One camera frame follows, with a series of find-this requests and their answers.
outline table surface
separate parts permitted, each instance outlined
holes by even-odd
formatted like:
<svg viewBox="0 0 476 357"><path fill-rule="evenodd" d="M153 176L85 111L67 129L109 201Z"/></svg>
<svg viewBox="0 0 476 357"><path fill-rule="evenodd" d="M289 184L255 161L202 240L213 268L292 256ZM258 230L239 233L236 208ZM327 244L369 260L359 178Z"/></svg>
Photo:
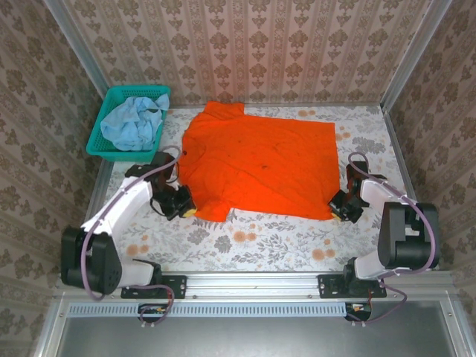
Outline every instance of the table surface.
<svg viewBox="0 0 476 357"><path fill-rule="evenodd" d="M184 131L201 111L170 110L161 147L181 147ZM245 113L333 122L341 188L347 184L347 156L358 150L367 153L372 173L386 176L393 186L404 190L378 106L245 107ZM119 188L131 164L115 163L106 199ZM349 258L376 248L380 220L372 208L364 209L356 224L232 209L223 223L195 217L168 222L144 205L115 242L120 255L160 263L164 271L340 271Z"/></svg>

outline black mounting bracket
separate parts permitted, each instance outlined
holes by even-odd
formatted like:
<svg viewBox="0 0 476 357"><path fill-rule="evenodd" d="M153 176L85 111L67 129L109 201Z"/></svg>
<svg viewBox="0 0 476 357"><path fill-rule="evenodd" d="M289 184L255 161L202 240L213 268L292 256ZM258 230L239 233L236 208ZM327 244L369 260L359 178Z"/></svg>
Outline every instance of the black mounting bracket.
<svg viewBox="0 0 476 357"><path fill-rule="evenodd" d="M151 263L146 260L139 260L143 263L148 263L154 267L152 279L149 285L166 285L173 290L175 299L185 299L187 292L187 275L162 275L160 264ZM167 290L165 289L134 289L123 288L120 292L120 297L123 299L167 299Z"/></svg>
<svg viewBox="0 0 476 357"><path fill-rule="evenodd" d="M340 274L318 275L321 299L386 298L387 291L377 280L360 280L354 270L355 258L349 260Z"/></svg>

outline orange shirt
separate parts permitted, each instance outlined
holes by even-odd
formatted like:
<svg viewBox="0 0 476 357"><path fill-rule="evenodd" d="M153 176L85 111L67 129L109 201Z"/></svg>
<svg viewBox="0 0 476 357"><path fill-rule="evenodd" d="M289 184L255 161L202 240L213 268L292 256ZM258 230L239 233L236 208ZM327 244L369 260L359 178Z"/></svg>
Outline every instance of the orange shirt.
<svg viewBox="0 0 476 357"><path fill-rule="evenodd" d="M262 118L208 102L184 134L179 178L202 219L230 208L331 219L339 190L334 123Z"/></svg>

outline gray panel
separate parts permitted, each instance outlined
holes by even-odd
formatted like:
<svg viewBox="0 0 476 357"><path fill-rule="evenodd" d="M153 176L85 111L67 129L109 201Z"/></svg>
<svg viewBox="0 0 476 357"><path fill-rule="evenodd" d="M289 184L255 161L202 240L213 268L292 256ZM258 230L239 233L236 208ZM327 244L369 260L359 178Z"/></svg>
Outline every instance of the gray panel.
<svg viewBox="0 0 476 357"><path fill-rule="evenodd" d="M376 303L376 315L392 303ZM438 302L405 304L367 327L343 318L72 318L58 356L455 356Z"/></svg>

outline aluminum frame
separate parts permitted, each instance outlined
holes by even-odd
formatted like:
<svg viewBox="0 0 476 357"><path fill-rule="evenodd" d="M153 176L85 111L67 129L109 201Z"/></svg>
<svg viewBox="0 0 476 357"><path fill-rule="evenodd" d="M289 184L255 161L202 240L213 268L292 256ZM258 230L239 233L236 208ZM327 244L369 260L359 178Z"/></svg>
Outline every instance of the aluminum frame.
<svg viewBox="0 0 476 357"><path fill-rule="evenodd" d="M177 274L167 272L165 275ZM333 274L325 272L285 272L285 273L195 273L179 272L187 275L187 293L182 304L195 303L329 303L359 302L366 299L321 299L318 292L317 276ZM386 279L386 283L405 291L409 301L439 301L445 316L451 342L458 357L475 356L474 340L464 311L457 301L451 273L449 271L429 271L419 275L402 275ZM401 296L389 294L386 298L375 299L374 303L399 301ZM65 328L70 303L91 302L86 292L70 286L55 289L53 303L36 350L36 357L54 357ZM121 299L120 289L99 303L150 303L151 300Z"/></svg>

